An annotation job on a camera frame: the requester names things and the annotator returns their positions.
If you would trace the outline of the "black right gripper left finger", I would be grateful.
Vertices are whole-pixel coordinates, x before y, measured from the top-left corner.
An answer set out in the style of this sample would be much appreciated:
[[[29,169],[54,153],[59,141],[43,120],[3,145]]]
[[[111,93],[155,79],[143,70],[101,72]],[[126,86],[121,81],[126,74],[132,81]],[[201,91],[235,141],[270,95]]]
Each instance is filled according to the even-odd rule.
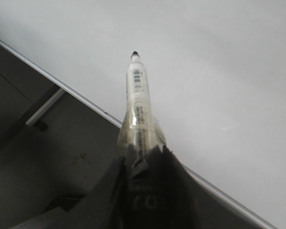
[[[69,212],[55,208],[14,229],[122,229],[123,161],[117,156],[93,189]]]

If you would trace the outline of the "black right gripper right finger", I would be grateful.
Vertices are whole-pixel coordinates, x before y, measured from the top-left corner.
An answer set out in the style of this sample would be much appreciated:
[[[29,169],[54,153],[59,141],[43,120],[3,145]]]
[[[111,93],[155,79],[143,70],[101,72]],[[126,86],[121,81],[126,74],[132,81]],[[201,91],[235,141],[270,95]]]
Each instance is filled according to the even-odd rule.
[[[164,177],[164,210],[157,229],[255,229],[256,223],[207,191],[165,146],[156,146]]]

